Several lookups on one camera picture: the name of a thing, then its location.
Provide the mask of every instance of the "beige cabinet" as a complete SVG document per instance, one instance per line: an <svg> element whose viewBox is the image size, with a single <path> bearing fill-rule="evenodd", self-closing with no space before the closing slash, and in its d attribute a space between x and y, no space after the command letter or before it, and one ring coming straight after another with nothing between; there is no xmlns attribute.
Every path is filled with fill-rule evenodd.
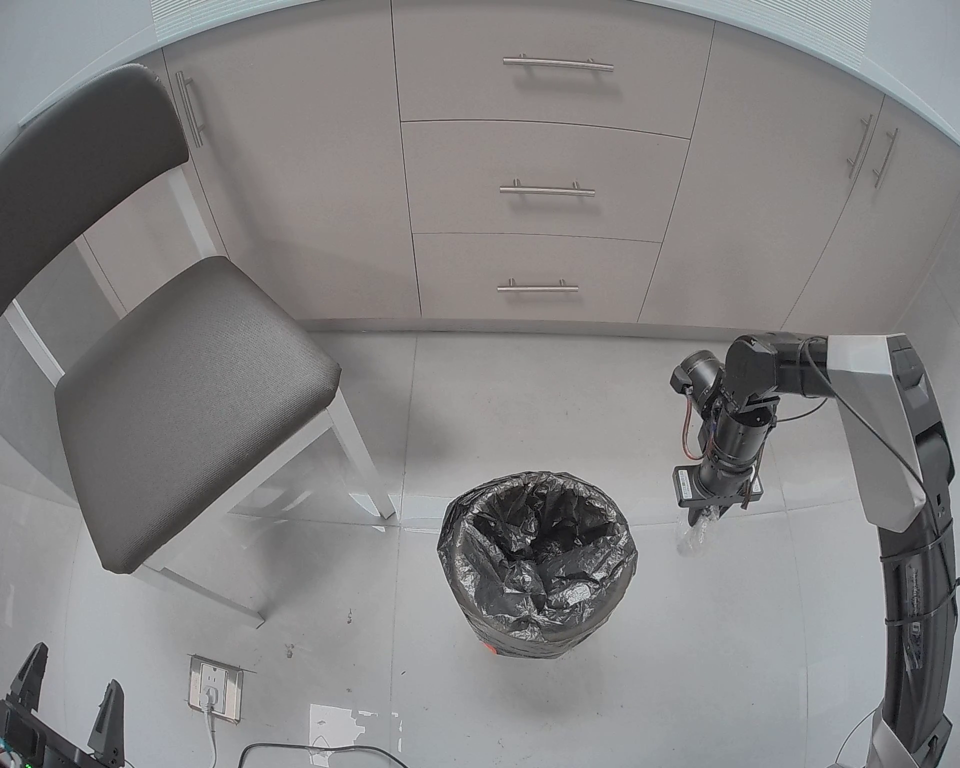
<svg viewBox="0 0 960 768"><path fill-rule="evenodd" d="M717 24L640 321L780 328L843 211L847 160L861 161L881 102L823 61Z"/></svg>
<svg viewBox="0 0 960 768"><path fill-rule="evenodd" d="M530 234L414 236L424 318L635 323L659 243Z"/></svg>
<svg viewBox="0 0 960 768"><path fill-rule="evenodd" d="M686 146L673 136L586 126L404 123L414 232L659 242Z"/></svg>
<svg viewBox="0 0 960 768"><path fill-rule="evenodd" d="M400 111L689 137L712 29L628 0L394 0Z"/></svg>
<svg viewBox="0 0 960 768"><path fill-rule="evenodd" d="M153 70L169 88L161 51L154 51L139 62ZM223 253L223 243L192 159L182 167L214 245ZM95 260L90 268L95 276L98 268L102 271L107 283L105 293L121 314L129 312L199 258L165 176L130 195L88 229L84 238L90 248L90 253L84 255Z"/></svg>
<svg viewBox="0 0 960 768"><path fill-rule="evenodd" d="M228 255L295 318L420 315L390 0L324 0L168 46Z"/></svg>
<svg viewBox="0 0 960 768"><path fill-rule="evenodd" d="M887 333L960 194L960 147L887 97L843 216L785 328Z"/></svg>

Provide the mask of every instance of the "chair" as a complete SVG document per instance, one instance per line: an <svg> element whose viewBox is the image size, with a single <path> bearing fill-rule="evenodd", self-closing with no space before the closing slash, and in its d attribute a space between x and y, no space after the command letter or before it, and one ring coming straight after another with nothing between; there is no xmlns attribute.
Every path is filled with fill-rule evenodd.
<svg viewBox="0 0 960 768"><path fill-rule="evenodd" d="M256 627L257 612L167 567L187 536L216 526L331 427L375 509L395 510L340 392L340 367L216 255L180 168L188 159L173 104L138 64L43 112L0 155L0 303L56 388L67 465L104 568L201 596ZM16 296L161 174L200 259L64 372Z"/></svg>

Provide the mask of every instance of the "metal handle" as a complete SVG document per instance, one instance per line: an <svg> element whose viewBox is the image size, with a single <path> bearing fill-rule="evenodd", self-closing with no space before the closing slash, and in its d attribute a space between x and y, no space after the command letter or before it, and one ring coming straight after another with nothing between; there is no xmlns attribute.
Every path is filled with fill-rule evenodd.
<svg viewBox="0 0 960 768"><path fill-rule="evenodd" d="M853 172L856 170L856 164L860 161L860 156L863 154L863 148L867 144L867 136L870 135L870 127L874 124L874 116L870 115L869 120L864 120L860 118L860 123L863 124L863 135L860 137L860 146L856 148L856 155L853 156L853 160L849 157L847 162L850 164L850 173L847 175L848 179L853 178Z"/></svg>
<svg viewBox="0 0 960 768"><path fill-rule="evenodd" d="M887 156L883 159L883 165L880 166L878 171L874 169L874 176L876 176L876 183L874 184L874 189L880 188L880 183L883 181L883 172L887 170L887 163L890 162L890 155L894 151L894 144L897 143L897 136L900 133L900 129L897 128L893 133L887 132L887 138L890 139L890 146L887 147Z"/></svg>
<svg viewBox="0 0 960 768"><path fill-rule="evenodd" d="M586 69L590 72L613 72L612 64L601 64L593 59L576 61L570 59L530 59L526 54L519 56L505 56L503 63L518 66L559 66L566 69Z"/></svg>
<svg viewBox="0 0 960 768"><path fill-rule="evenodd" d="M566 280L561 280L557 285L517 285L511 277L506 285L496 286L496 290L501 294L575 294L580 286L567 285Z"/></svg>
<svg viewBox="0 0 960 768"><path fill-rule="evenodd" d="M573 186L524 186L520 179L514 179L513 186L501 186L501 195L569 195L575 198L596 197L595 189L582 189L576 181Z"/></svg>
<svg viewBox="0 0 960 768"><path fill-rule="evenodd" d="M177 73L177 88L180 91L180 100L183 101L183 113L186 115L186 124L190 127L193 134L193 143L196 147L204 145L204 138L201 131L206 128L203 123L197 122L197 115L193 111L193 102L190 101L190 91L187 86L193 83L193 78L188 78L183 74L183 70Z"/></svg>

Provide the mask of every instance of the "gray tile floor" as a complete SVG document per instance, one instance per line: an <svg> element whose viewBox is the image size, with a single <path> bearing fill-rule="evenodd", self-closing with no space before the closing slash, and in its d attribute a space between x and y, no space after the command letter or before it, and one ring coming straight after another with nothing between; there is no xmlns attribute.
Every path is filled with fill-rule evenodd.
<svg viewBox="0 0 960 768"><path fill-rule="evenodd" d="M876 531L832 404L777 429L764 499L725 518L702 557L681 558L670 470L684 462L684 403L668 379L692 350L722 355L723 345L463 334L317 341L344 366L345 397L400 520L363 509L335 439L321 438L177 564L262 606L268 620L257 631L106 573L75 509L0 486L3 530L16 541L0 542L0 660L12 666L37 639L60 648L49 674L73 739L85 743L116 678L137 768L206 765L202 719L183 701L192 653L251 672L243 721L218 730L222 765L256 740L356 738L411 768L825 768L879 702ZM808 407L786 400L780 414ZM435 553L451 497L528 468L569 471L607 491L640 553L608 624L552 661L487 651ZM50 549L44 580L31 581L27 555L8 555L16 547ZM948 713L960 715L958 704L951 696ZM862 764L865 744L864 726L843 761ZM263 752L248 765L309 759ZM359 754L329 762L384 764Z"/></svg>

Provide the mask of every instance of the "crumpled plastic bag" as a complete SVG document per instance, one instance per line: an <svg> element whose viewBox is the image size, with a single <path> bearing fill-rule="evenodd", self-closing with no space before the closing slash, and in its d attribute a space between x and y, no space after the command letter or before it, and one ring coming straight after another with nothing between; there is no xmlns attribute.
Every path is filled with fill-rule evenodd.
<svg viewBox="0 0 960 768"><path fill-rule="evenodd" d="M477 636L528 659L555 659L592 635L636 573L616 504L565 473L522 472L454 499L437 552Z"/></svg>

